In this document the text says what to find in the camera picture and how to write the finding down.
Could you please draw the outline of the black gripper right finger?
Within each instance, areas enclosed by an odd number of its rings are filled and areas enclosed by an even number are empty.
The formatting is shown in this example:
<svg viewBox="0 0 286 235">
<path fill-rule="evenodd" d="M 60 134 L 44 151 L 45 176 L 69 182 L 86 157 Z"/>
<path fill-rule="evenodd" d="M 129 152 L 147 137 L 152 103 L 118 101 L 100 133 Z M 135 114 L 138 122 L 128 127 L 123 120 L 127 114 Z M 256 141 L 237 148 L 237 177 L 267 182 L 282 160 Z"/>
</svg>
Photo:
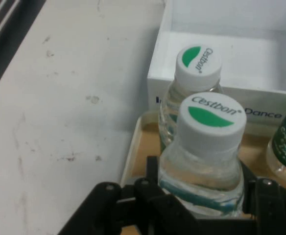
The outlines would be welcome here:
<svg viewBox="0 0 286 235">
<path fill-rule="evenodd" d="M 277 181 L 257 177 L 244 163 L 242 210 L 255 218 L 257 234 L 286 235 L 286 188 Z"/>
</svg>

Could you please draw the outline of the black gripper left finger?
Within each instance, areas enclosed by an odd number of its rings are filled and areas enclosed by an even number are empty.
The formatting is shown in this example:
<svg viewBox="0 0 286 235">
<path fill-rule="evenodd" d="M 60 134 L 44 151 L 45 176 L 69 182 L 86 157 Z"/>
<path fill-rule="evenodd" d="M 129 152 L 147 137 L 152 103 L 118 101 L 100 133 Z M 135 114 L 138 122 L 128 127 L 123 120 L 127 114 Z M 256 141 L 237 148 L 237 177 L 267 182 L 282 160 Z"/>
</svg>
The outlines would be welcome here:
<svg viewBox="0 0 286 235">
<path fill-rule="evenodd" d="M 119 235 L 136 226 L 141 235 L 198 235 L 200 226 L 189 211 L 157 185 L 157 157 L 146 159 L 146 175 L 134 184 L 97 184 L 61 235 Z"/>
</svg>

